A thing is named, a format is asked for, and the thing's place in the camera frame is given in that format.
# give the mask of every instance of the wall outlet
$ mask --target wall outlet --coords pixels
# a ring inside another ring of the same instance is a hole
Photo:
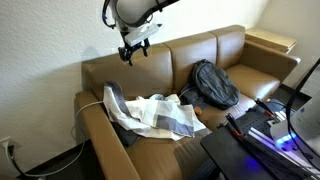
[[[10,136],[8,136],[8,137],[5,137],[3,139],[0,139],[0,149],[5,150],[4,147],[2,146],[2,143],[7,142],[7,141],[9,142],[9,146],[10,145],[14,145],[14,149],[15,150],[21,147],[21,145],[19,143],[17,143],[12,138],[10,138]]]

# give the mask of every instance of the wooden side table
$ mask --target wooden side table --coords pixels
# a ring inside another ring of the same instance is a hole
[[[287,54],[297,44],[297,41],[294,38],[258,28],[251,28],[246,30],[246,40],[261,44],[272,49],[276,49]]]

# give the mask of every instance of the white wall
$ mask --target white wall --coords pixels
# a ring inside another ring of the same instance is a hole
[[[151,43],[231,24],[253,27],[269,0],[183,0],[155,15]],[[0,1],[0,139],[11,136],[24,171],[75,146],[73,100],[81,61],[116,53],[103,0]],[[17,175],[0,150],[0,174]]]
[[[300,57],[301,62],[284,82],[290,87],[296,87],[320,57],[319,7],[319,0],[271,0],[257,24],[257,27],[297,39],[290,54]]]

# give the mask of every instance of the couch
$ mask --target couch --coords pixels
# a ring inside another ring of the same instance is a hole
[[[300,59],[245,41],[245,28],[232,25],[152,45],[144,57],[132,56],[133,67],[118,54],[82,63],[83,91],[76,94],[75,110],[103,99],[105,82],[118,82],[124,98],[179,93],[188,82],[193,63],[207,59],[223,68],[241,92],[239,103],[227,110],[207,107],[199,120],[211,131],[232,113],[240,117],[254,100],[266,101],[296,67]],[[107,179],[188,179],[209,159],[200,145],[206,133],[179,141],[140,137],[124,147],[103,105],[81,111],[82,123],[91,139]]]

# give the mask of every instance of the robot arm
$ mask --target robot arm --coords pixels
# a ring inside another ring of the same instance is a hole
[[[109,28],[117,27],[121,33],[125,47],[118,51],[123,61],[131,63],[132,54],[142,48],[148,56],[150,47],[148,38],[159,30],[161,24],[151,24],[148,18],[156,11],[177,2],[178,0],[105,0],[102,20]],[[115,24],[109,25],[105,15],[107,7],[112,10]]]

